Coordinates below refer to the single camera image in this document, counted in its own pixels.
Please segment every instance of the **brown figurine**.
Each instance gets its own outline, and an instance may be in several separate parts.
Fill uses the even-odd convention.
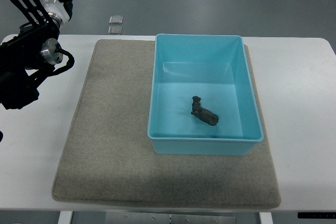
[[[193,97],[193,104],[192,104],[193,111],[191,112],[191,115],[194,115],[201,121],[211,126],[215,126],[218,123],[218,116],[212,113],[210,110],[202,108],[200,100],[201,99],[197,96]]]

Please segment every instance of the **gray felt mat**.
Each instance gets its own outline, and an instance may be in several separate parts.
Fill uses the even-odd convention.
[[[153,41],[97,42],[53,198],[128,207],[277,207],[264,125],[265,139],[245,156],[154,153],[146,134],[153,58]]]

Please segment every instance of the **gray floor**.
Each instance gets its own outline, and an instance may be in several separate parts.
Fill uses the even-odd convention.
[[[73,4],[74,15],[62,34],[106,35],[109,17],[122,15],[123,35],[321,37],[328,40],[336,52],[336,0],[74,0]],[[0,6],[2,40],[9,34],[18,33],[26,19],[9,0],[0,0]],[[28,213],[1,211],[0,223],[7,223],[4,221],[6,216],[21,214],[26,216]],[[42,214],[55,217],[54,213]],[[331,223],[298,220],[295,212],[277,213],[274,222]]]

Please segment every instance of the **blue plastic bin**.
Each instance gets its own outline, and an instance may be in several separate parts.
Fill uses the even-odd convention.
[[[191,115],[195,95],[216,126]],[[245,155],[263,140],[240,36],[156,36],[148,137],[160,154]]]

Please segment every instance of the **white table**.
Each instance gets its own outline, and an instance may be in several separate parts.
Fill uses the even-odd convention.
[[[51,197],[71,119],[99,39],[155,40],[155,36],[59,37],[62,47],[74,55],[75,66],[48,78],[38,88],[39,100],[29,106],[8,111],[0,107],[4,133],[0,209],[124,210],[57,202]],[[335,53],[320,38],[243,40],[250,52],[282,198],[272,211],[336,211]]]

